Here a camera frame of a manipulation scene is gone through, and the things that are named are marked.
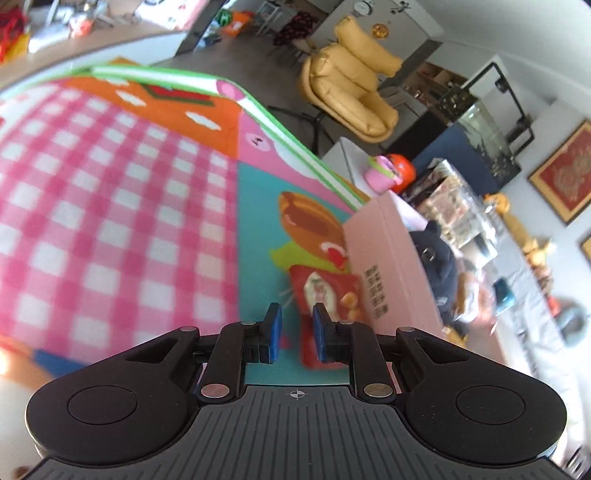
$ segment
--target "red snack bag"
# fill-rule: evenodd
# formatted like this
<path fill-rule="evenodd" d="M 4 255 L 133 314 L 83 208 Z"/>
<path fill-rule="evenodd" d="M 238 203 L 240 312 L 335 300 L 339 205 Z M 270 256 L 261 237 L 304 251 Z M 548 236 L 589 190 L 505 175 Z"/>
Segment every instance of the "red snack bag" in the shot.
<path fill-rule="evenodd" d="M 308 368 L 342 368 L 340 364 L 323 364 L 318 360 L 312 328 L 312 307 L 316 303 L 323 303 L 334 322 L 340 319 L 365 322 L 367 316 L 361 301 L 359 277 L 303 265 L 293 265 L 290 277 L 301 315 L 301 362 Z"/>

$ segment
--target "pink checkered pattern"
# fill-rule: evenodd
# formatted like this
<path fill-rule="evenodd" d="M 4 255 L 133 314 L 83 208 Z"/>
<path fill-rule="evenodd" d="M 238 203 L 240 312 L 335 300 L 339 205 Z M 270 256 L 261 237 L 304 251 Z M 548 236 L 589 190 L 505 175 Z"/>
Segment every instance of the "pink checkered pattern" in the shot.
<path fill-rule="evenodd" d="M 236 164 L 60 88 L 0 141 L 0 334 L 93 362 L 238 319 Z"/>

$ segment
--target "red artwork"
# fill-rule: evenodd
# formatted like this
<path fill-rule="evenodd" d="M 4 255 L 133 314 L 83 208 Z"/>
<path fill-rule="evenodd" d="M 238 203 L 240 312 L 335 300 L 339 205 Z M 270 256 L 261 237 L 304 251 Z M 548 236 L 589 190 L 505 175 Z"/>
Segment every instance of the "red artwork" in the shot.
<path fill-rule="evenodd" d="M 591 122 L 533 172 L 530 182 L 565 223 L 585 210 L 591 200 Z"/>

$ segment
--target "cardboard box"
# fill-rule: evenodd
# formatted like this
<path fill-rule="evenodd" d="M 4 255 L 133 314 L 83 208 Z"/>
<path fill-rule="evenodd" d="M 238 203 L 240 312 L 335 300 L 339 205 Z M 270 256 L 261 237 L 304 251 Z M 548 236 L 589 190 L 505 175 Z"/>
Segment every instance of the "cardboard box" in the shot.
<path fill-rule="evenodd" d="M 400 211 L 418 218 L 403 220 Z M 365 309 L 376 333 L 394 335 L 399 327 L 413 326 L 442 338 L 439 310 L 405 227 L 424 228 L 426 220 L 421 222 L 414 210 L 400 211 L 396 195 L 386 192 L 345 222 L 351 271 L 362 279 Z"/>

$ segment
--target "ceiling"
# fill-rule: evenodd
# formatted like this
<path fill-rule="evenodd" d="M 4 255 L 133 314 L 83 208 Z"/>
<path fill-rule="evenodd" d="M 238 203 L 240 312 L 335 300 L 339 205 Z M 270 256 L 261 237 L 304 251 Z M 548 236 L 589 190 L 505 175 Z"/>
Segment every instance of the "ceiling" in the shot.
<path fill-rule="evenodd" d="M 585 0 L 419 0 L 444 38 L 519 57 L 591 88 Z"/>

